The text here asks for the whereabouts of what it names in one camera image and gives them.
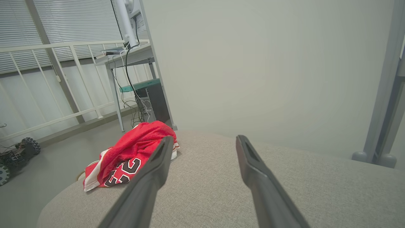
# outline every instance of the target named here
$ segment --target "desk leg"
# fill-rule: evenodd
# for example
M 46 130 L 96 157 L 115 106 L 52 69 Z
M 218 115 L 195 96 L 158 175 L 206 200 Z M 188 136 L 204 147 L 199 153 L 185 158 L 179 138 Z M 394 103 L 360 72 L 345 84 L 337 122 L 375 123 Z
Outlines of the desk leg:
M 114 99 L 115 108 L 117 110 L 119 126 L 121 127 L 121 131 L 124 132 L 125 130 L 124 130 L 124 125 L 122 124 L 121 109 L 119 108 L 118 94 L 117 94 L 117 90 L 115 89 L 114 75 L 111 72 L 108 65 L 106 65 L 106 69 L 107 69 L 107 74 L 108 74 L 108 80 L 110 81 L 111 92 L 113 93 L 113 99 Z
M 155 69 L 153 68 L 153 64 L 151 62 L 149 63 L 149 68 L 151 69 L 152 78 L 156 79 Z

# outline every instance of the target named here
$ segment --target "white railing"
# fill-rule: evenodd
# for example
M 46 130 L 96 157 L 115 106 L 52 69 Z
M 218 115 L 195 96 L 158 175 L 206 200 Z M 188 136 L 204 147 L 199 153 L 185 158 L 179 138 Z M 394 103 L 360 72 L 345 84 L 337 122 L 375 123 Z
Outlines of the white railing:
M 58 123 L 58 122 L 61 122 L 61 121 L 64 121 L 64 120 L 67 120 L 67 119 L 70 119 L 70 118 L 74 118 L 76 116 L 80 116 L 80 115 L 83 115 L 83 114 L 86 114 L 86 113 L 89 113 L 89 112 L 92 112 L 92 111 L 96 112 L 98 118 L 103 118 L 103 116 L 101 115 L 100 109 L 108 107 L 110 105 L 113 105 L 114 102 L 107 102 L 107 103 L 104 103 L 102 105 L 96 105 L 96 102 L 95 102 L 96 98 L 94 97 L 95 95 L 89 92 L 89 88 L 91 88 L 92 86 L 94 87 L 95 85 L 85 82 L 84 77 L 86 76 L 86 74 L 85 74 L 85 72 L 84 72 L 84 70 L 82 68 L 82 65 L 80 64 L 79 58 L 78 58 L 77 53 L 75 51 L 75 46 L 87 46 L 88 49 L 89 49 L 89 52 L 90 52 L 90 56 L 91 56 L 91 58 L 93 60 L 93 63 L 95 64 L 94 57 L 93 57 L 93 52 L 92 52 L 92 49 L 90 47 L 91 45 L 102 45 L 103 48 L 104 48 L 104 45 L 106 45 L 106 44 L 115 44 L 115 46 L 118 47 L 118 44 L 122 45 L 123 42 L 124 42 L 123 40 L 91 41 L 91 42 L 54 43 L 54 44 L 46 44 L 46 45 L 28 45 L 28 46 L 19 46 L 19 47 L 0 48 L 0 53 L 2 53 L 2 52 L 8 52 L 9 53 L 10 58 L 11 58 L 12 62 L 14 63 L 14 66 L 16 68 L 16 71 L 18 72 L 19 77 L 21 78 L 21 80 L 23 82 L 23 86 L 25 87 L 26 91 L 28 92 L 29 97 L 34 101 L 33 104 L 34 104 L 35 108 L 37 109 L 37 111 L 40 113 L 41 119 L 43 121 L 42 124 L 36 125 L 34 127 L 29 127 L 26 124 L 26 122 L 23 120 L 23 117 L 21 116 L 21 114 L 17 110 L 14 102 L 11 101 L 10 94 L 7 93 L 6 89 L 4 88 L 2 83 L 0 82 L 0 91 L 1 91 L 0 92 L 0 94 L 1 94 L 0 97 L 4 97 L 4 100 L 6 101 L 6 103 L 9 106 L 9 110 L 11 110 L 11 112 L 16 117 L 16 119 L 18 119 L 21 122 L 21 125 L 25 128 L 24 130 L 20 130 L 18 132 L 11 133 L 9 135 L 5 135 L 5 136 L 1 137 L 0 142 L 4 142 L 4 141 L 10 140 L 10 139 L 13 139 L 14 137 L 21 136 L 23 134 L 38 130 L 40 128 L 44 128 L 44 127 L 50 126 L 52 124 L 55 124 L 55 123 Z M 70 49 L 70 51 L 71 51 L 71 53 L 73 55 L 73 60 L 76 63 L 76 67 L 77 67 L 77 69 L 79 71 L 81 81 L 83 82 L 86 93 L 90 98 L 91 105 L 93 106 L 92 108 L 88 108 L 86 110 L 81 110 L 81 108 L 80 108 L 80 106 L 79 106 L 79 104 L 77 102 L 77 99 L 78 98 L 80 99 L 80 97 L 77 97 L 77 95 L 75 95 L 73 93 L 71 85 L 69 84 L 68 79 L 66 78 L 66 74 L 63 71 L 61 62 L 58 60 L 58 56 L 57 56 L 57 54 L 55 52 L 55 48 L 57 48 L 57 47 L 68 47 Z M 76 113 L 69 114 L 69 115 L 65 115 L 63 113 L 62 104 L 58 101 L 57 97 L 55 96 L 55 93 L 52 90 L 51 86 L 49 85 L 47 77 L 45 76 L 45 73 L 43 71 L 43 67 L 41 66 L 40 62 L 37 59 L 37 56 L 35 54 L 35 50 L 48 49 L 48 48 L 52 49 L 53 55 L 56 58 L 56 60 L 58 61 L 58 65 L 59 65 L 58 67 L 62 71 L 62 75 L 56 75 L 56 77 L 58 78 L 58 77 L 61 76 L 66 81 L 69 93 L 72 96 L 73 101 L 74 101 L 75 105 L 77 106 L 77 109 L 79 110 Z M 50 91 L 50 93 L 52 95 L 52 98 L 53 98 L 53 100 L 55 101 L 55 103 L 57 105 L 58 111 L 60 112 L 60 114 L 62 116 L 61 118 L 57 118 L 57 119 L 53 119 L 53 120 L 47 120 L 46 119 L 46 117 L 44 115 L 44 110 L 42 110 L 40 108 L 40 106 L 38 105 L 37 100 L 35 99 L 34 95 L 32 94 L 31 90 L 29 89 L 29 85 L 28 85 L 27 81 L 23 77 L 23 73 L 21 72 L 17 62 L 15 61 L 15 58 L 13 56 L 13 52 L 17 52 L 17 51 L 31 51 L 31 53 L 33 55 L 33 58 L 35 59 L 36 64 L 38 66 L 38 69 L 39 69 L 39 71 L 41 72 L 41 74 L 43 76 L 45 84 L 48 87 L 48 89 L 49 89 L 49 91 Z M 108 95 L 110 95 L 112 93 L 111 93 L 111 91 L 109 89 L 105 88 L 105 86 L 104 86 L 104 84 L 102 82 L 102 74 L 101 74 L 100 70 L 97 67 L 95 67 L 95 69 L 96 69 L 96 72 L 97 72 L 97 75 L 98 75 L 98 80 L 100 81 L 100 84 L 101 84 L 101 88 L 93 88 L 93 89 L 103 91 L 105 93 L 106 97 L 108 98 Z M 133 69 L 135 71 L 135 76 L 138 79 L 138 82 L 140 82 L 138 73 L 136 71 L 136 68 L 134 67 Z M 127 98 L 124 98 L 123 101 L 127 101 L 127 100 L 130 100 L 130 99 L 133 99 L 133 98 L 134 98 L 134 96 L 127 97 Z

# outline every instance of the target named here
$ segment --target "computer monitor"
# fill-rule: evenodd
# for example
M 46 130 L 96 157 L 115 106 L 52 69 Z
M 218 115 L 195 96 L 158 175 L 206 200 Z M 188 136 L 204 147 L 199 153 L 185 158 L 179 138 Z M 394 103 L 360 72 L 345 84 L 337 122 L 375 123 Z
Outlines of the computer monitor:
M 136 36 L 146 29 L 139 0 L 115 0 L 122 35 L 130 46 L 138 44 Z

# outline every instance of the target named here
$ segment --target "teal shelf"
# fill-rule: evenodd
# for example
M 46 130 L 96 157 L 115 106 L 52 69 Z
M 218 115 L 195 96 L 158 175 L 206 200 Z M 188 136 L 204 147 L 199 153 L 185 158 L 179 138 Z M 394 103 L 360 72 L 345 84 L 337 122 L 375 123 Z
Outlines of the teal shelf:
M 145 81 L 145 82 L 141 82 L 141 83 L 132 84 L 132 86 L 134 87 L 135 90 L 138 90 L 138 89 L 142 89 L 142 88 L 152 86 L 152 85 L 155 85 L 155 84 L 160 84 L 160 79 L 159 78 L 152 79 L 152 80 Z M 131 92 L 131 91 L 133 91 L 132 86 L 121 87 L 121 88 L 119 88 L 119 91 L 120 92 Z

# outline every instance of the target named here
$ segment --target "computer tower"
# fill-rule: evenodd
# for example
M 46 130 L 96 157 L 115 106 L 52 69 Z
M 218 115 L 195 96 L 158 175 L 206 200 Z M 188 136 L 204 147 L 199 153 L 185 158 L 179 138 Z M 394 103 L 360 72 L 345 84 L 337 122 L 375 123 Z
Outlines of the computer tower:
M 139 103 L 139 111 L 145 122 L 161 121 L 171 127 L 169 111 L 164 99 L 162 85 L 160 83 L 146 86 L 136 90 Z

